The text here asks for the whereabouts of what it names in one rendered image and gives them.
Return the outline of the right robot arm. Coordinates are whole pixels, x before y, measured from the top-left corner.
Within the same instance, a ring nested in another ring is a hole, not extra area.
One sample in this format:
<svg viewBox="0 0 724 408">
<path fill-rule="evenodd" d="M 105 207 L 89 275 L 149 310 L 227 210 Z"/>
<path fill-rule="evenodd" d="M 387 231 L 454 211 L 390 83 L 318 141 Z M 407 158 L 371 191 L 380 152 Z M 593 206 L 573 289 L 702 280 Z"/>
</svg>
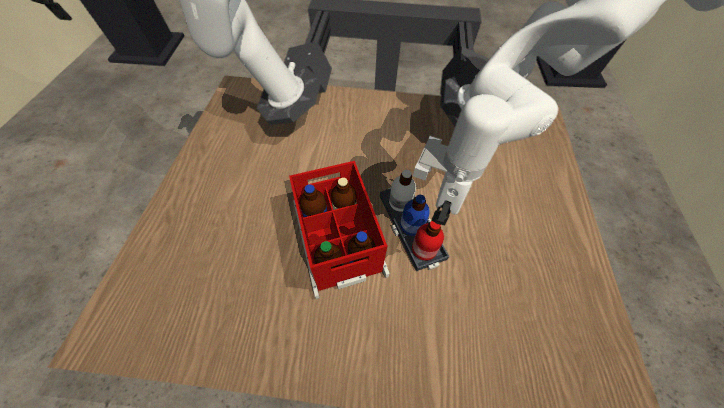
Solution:
<svg viewBox="0 0 724 408">
<path fill-rule="evenodd" d="M 204 53 L 225 58 L 234 50 L 268 93 L 272 107 L 285 108 L 298 100 L 304 83 L 294 76 L 295 63 L 290 62 L 286 67 L 257 24 L 246 0 L 180 0 L 180 3 L 191 37 Z"/>
</svg>

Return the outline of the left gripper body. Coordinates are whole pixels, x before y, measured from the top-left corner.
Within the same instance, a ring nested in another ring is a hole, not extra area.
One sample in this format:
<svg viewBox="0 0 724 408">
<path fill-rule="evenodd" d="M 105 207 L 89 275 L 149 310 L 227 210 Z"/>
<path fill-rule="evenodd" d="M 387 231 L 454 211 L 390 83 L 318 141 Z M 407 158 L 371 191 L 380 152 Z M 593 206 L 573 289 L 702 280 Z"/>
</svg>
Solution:
<svg viewBox="0 0 724 408">
<path fill-rule="evenodd" d="M 473 181 L 477 180 L 478 178 L 472 180 L 463 180 L 462 182 L 456 182 L 455 177 L 452 176 L 449 172 L 446 172 L 440 187 L 436 207 L 439 208 L 443 205 L 445 200 L 447 200 L 451 202 L 451 214 L 458 214 Z"/>
</svg>

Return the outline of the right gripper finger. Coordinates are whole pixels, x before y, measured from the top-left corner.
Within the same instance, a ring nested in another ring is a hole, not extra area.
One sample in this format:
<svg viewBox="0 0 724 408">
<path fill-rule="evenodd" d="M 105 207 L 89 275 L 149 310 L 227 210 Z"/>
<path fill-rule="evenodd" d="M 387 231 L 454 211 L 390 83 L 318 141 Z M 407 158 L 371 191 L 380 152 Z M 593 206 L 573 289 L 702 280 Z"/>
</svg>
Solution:
<svg viewBox="0 0 724 408">
<path fill-rule="evenodd" d="M 58 19 L 61 20 L 72 20 L 72 17 L 60 6 L 59 3 L 53 0 L 31 0 L 40 4 L 44 4 Z"/>
</svg>

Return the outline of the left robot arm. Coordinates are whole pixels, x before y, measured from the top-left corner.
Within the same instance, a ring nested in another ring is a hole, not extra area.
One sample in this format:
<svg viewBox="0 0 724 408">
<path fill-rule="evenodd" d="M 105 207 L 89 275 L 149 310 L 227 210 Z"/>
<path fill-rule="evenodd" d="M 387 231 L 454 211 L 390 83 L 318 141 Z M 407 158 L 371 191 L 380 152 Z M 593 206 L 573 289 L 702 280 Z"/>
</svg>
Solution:
<svg viewBox="0 0 724 408">
<path fill-rule="evenodd" d="M 432 167 L 457 182 L 480 177 L 500 144 L 539 135 L 557 116 L 556 102 L 526 80 L 537 56 L 561 75 L 576 74 L 641 29 L 666 0 L 577 1 L 542 4 L 459 89 L 462 110 L 449 146 L 430 136 L 414 177 L 426 180 Z"/>
</svg>

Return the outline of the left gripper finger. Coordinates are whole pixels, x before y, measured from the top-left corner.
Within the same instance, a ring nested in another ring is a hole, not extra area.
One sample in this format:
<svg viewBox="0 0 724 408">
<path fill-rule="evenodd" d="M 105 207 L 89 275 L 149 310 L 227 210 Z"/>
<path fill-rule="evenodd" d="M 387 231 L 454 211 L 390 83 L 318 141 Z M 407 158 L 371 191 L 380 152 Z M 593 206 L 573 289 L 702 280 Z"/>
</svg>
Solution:
<svg viewBox="0 0 724 408">
<path fill-rule="evenodd" d="M 442 206 L 440 206 L 437 210 L 435 210 L 435 213 L 432 217 L 432 221 L 439 225 L 444 225 L 447 223 L 449 216 L 450 216 L 450 205 L 451 202 L 445 200 Z M 442 210 L 440 210 L 442 208 Z M 440 213 L 441 212 L 441 213 Z M 437 220 L 438 219 L 438 220 Z"/>
</svg>

